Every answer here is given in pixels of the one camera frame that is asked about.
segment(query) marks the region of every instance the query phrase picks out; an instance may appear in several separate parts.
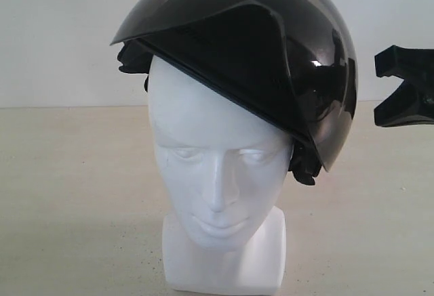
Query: glossy black shell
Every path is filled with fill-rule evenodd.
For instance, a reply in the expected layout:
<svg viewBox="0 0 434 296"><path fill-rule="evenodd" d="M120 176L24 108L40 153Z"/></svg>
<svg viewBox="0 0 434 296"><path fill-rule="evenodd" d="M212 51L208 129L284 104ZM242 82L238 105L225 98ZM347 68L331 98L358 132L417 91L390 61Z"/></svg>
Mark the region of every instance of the glossy black shell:
<svg viewBox="0 0 434 296"><path fill-rule="evenodd" d="M128 41L288 131L326 171L345 143L357 64L330 0L140 0L112 44Z"/></svg>

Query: beige table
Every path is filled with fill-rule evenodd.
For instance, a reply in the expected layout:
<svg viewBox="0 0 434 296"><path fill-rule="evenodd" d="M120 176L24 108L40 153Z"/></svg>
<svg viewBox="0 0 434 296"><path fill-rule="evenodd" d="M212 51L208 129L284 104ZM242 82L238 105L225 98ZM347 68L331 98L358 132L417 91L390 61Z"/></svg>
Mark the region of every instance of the beige table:
<svg viewBox="0 0 434 296"><path fill-rule="evenodd" d="M434 127L374 106L316 187L288 176L281 295L434 295ZM0 193L0 296L179 295L146 108L0 110Z"/></svg>

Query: mannequin mouth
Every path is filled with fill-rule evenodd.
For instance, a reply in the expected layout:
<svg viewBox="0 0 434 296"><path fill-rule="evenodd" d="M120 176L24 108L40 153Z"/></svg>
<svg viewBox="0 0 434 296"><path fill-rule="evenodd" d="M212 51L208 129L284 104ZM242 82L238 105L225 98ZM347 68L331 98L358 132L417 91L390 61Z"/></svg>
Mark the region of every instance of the mannequin mouth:
<svg viewBox="0 0 434 296"><path fill-rule="evenodd" d="M229 224L229 225L217 226L217 225L206 223L194 215L193 215L193 219L206 234L213 236L215 238L228 238L238 233L245 226L248 220L248 218L245 218L233 225Z"/></svg>

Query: mannequin face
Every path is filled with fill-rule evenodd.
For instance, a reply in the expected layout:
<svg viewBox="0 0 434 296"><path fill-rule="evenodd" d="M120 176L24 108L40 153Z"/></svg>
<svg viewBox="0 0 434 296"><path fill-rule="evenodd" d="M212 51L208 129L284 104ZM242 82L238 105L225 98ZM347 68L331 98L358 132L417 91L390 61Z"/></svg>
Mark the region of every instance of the mannequin face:
<svg viewBox="0 0 434 296"><path fill-rule="evenodd" d="M290 136L157 57L149 115L157 164L189 238L219 251L244 246L279 196Z"/></svg>

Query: mannequin eye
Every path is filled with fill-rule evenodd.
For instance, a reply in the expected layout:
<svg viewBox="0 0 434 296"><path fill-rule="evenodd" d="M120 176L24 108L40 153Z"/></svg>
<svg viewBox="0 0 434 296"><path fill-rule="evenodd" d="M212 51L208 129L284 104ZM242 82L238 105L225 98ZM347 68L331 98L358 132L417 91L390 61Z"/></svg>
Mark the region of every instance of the mannequin eye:
<svg viewBox="0 0 434 296"><path fill-rule="evenodd" d="M201 150L198 148L175 148L172 150L173 153L184 160L196 161L201 158Z"/></svg>
<svg viewBox="0 0 434 296"><path fill-rule="evenodd" d="M239 154L247 163L260 164L269 160L275 152L266 152L263 150L241 150Z"/></svg>

